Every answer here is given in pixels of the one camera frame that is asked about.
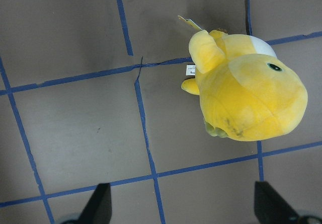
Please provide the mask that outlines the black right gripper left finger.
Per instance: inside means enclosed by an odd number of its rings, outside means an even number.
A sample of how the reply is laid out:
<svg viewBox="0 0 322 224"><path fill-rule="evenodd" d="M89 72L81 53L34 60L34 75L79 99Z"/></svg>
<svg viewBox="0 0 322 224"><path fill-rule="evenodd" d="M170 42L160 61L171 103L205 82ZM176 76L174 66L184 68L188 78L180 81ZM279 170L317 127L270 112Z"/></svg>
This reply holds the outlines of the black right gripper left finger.
<svg viewBox="0 0 322 224"><path fill-rule="evenodd" d="M79 223L110 223L111 217L111 186L110 183L101 183L83 209Z"/></svg>

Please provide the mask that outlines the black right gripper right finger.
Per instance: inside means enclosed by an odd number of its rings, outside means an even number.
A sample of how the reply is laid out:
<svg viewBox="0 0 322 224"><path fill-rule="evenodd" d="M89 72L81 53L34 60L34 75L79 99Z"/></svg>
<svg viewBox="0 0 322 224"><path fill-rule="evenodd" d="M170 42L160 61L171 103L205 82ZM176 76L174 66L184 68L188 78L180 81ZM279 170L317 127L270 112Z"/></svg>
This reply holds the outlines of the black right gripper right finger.
<svg viewBox="0 0 322 224"><path fill-rule="evenodd" d="M267 181L255 182L254 213L259 223L298 221L298 213Z"/></svg>

